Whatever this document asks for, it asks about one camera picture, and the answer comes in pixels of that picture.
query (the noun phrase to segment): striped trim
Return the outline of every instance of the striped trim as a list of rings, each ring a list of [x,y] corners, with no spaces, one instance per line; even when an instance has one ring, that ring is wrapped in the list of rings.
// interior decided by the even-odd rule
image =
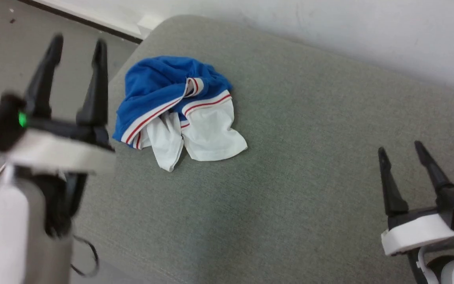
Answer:
[[[191,97],[191,96],[197,95],[197,93],[198,93],[197,90],[200,89],[199,90],[199,92],[200,92],[200,91],[202,91],[203,88],[204,88],[204,83],[200,78],[195,78],[195,79],[187,78],[187,82],[185,83],[185,90],[183,91],[183,95],[181,97],[179,97],[178,99],[175,99],[174,101],[172,101],[169,104],[166,103],[167,105],[162,104],[160,106],[157,106],[153,110],[151,110],[147,113],[144,113],[144,115],[136,118],[131,123],[131,125],[126,129],[126,131],[124,131],[121,141],[125,142],[126,144],[132,144],[133,140],[135,138],[134,134],[141,131],[141,129],[146,124],[148,124],[148,122],[150,122],[153,118],[161,115],[166,110],[169,110],[174,105],[178,104],[183,99],[183,97]]]
[[[139,131],[139,133],[138,133],[138,140],[137,140],[137,142],[136,142],[136,149],[141,149],[141,148],[139,147],[139,140],[141,140],[141,131]]]
[[[133,141],[131,143],[131,147],[134,148],[134,149],[137,149],[137,147],[136,147],[136,139],[133,139]]]
[[[198,95],[204,89],[204,82],[200,78],[187,78],[187,84],[193,87],[193,92],[187,92],[184,97],[194,97]]]
[[[187,126],[190,125],[190,122],[188,120],[180,121],[180,127],[183,129]]]
[[[178,104],[182,100],[182,98],[183,96],[175,99],[167,105],[160,105],[157,108],[154,108],[153,110],[135,119],[132,124],[126,129],[126,131],[124,131],[124,135],[122,135],[121,140],[126,144],[131,144],[135,137],[134,134],[141,131],[141,128],[148,124],[148,122],[150,122],[153,118],[161,115],[166,110],[169,110],[174,105]]]
[[[223,92],[219,93],[215,97],[212,97],[211,99],[203,99],[200,101],[195,101],[186,104],[182,108],[182,113],[187,117],[187,115],[195,110],[201,109],[201,108],[209,108],[212,105],[220,104],[222,102],[225,102],[229,99],[232,99],[231,94],[229,93],[228,90],[224,90]]]

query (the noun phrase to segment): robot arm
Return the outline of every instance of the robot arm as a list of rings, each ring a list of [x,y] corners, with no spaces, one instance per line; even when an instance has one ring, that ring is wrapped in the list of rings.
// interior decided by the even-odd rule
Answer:
[[[88,174],[115,165],[109,144],[106,44],[99,40],[93,75],[76,122],[54,120],[49,106],[63,37],[52,40],[25,99],[0,102],[0,284],[69,283],[74,234]]]
[[[425,254],[454,249],[454,184],[422,142],[415,142],[421,164],[427,169],[437,195],[436,206],[409,210],[391,174],[384,148],[378,150],[388,229],[381,234],[386,255],[405,254],[418,284],[454,284],[454,256],[425,262]]]

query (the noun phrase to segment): couch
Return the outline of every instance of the couch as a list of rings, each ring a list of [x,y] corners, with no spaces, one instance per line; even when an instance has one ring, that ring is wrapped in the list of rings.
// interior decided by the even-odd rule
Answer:
[[[90,179],[77,227],[102,259],[151,283],[414,282],[383,253],[377,149],[411,208],[434,204],[414,140],[454,181],[454,91],[199,16],[156,27],[110,82],[110,126],[124,75],[153,56],[190,56],[232,85],[233,128],[248,149],[172,173],[151,149],[113,141],[116,171]]]

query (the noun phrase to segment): floor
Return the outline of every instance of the floor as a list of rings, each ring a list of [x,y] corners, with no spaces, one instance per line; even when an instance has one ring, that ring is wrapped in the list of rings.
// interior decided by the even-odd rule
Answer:
[[[0,94],[4,90],[16,90],[19,93],[25,90],[49,40],[56,32],[62,32],[65,39],[61,65],[56,70],[50,99],[52,115],[73,119],[88,88],[92,74],[90,61],[97,38],[102,37],[108,43],[110,78],[137,44],[16,0],[0,0]],[[86,248],[79,247],[73,261],[77,266],[88,269],[92,258]],[[93,283],[141,282],[103,261],[99,275],[93,279],[83,279],[72,273],[72,284]]]

